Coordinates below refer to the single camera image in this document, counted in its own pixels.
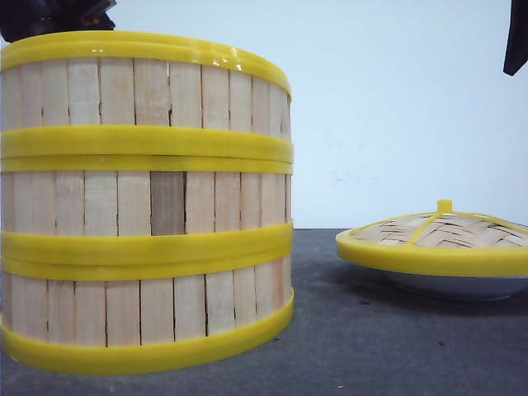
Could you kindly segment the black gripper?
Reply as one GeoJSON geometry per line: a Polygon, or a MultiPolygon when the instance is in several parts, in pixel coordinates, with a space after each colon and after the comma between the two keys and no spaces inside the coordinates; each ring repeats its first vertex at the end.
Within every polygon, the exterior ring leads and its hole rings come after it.
{"type": "Polygon", "coordinates": [[[115,23],[107,0],[2,0],[1,37],[18,41],[36,35],[66,31],[112,31],[115,23]]]}

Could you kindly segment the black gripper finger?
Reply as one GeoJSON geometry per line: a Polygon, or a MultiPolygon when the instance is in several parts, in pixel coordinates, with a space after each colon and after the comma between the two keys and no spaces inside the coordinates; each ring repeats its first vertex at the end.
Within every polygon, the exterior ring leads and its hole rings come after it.
{"type": "Polygon", "coordinates": [[[527,62],[527,0],[512,0],[503,72],[514,76],[527,62]]]}

